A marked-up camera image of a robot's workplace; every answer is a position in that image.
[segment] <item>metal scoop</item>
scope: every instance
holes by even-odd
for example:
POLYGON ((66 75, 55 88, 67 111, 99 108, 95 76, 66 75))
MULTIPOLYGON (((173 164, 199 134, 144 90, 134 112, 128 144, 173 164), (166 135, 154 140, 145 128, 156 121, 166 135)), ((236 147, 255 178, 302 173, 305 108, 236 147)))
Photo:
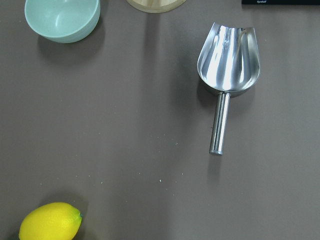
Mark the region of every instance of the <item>metal scoop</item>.
POLYGON ((209 153, 223 154, 230 98, 252 87, 260 74, 255 29, 214 23, 197 63, 201 79, 218 96, 209 153))

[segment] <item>scoop handle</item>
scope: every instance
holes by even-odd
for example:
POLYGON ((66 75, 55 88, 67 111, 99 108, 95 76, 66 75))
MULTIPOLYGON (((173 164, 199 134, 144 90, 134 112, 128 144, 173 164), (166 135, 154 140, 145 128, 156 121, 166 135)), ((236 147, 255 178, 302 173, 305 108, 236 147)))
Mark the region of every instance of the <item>scoop handle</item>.
POLYGON ((221 92, 218 94, 209 150, 209 153, 212 155, 221 156, 223 154, 229 102, 229 93, 221 92))

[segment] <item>yellow fruit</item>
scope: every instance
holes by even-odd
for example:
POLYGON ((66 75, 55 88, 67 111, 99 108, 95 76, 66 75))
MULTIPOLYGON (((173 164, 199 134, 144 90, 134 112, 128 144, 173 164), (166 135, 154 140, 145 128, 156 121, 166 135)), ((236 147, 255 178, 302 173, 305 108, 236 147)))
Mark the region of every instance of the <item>yellow fruit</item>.
POLYGON ((20 226, 20 240, 71 240, 82 220, 80 211, 65 202, 53 202, 30 212, 20 226))

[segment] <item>table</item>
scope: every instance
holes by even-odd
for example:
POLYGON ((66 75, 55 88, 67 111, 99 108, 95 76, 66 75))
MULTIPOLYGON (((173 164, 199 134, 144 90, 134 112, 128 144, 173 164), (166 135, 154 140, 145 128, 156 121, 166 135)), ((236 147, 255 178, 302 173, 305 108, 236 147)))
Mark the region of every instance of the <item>table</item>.
POLYGON ((0 237, 33 209, 84 214, 75 240, 318 240, 320 7, 187 0, 149 14, 102 0, 71 44, 0 2, 0 237), (255 27, 261 74, 230 102, 209 155, 216 97, 197 59, 213 22, 255 27))

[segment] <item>black box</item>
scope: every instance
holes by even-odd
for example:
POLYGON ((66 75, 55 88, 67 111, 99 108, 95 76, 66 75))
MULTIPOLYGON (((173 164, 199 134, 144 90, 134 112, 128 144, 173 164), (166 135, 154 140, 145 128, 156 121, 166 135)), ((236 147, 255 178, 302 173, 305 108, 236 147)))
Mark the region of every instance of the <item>black box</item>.
POLYGON ((257 4, 257 5, 320 5, 320 0, 242 0, 242 4, 257 4))

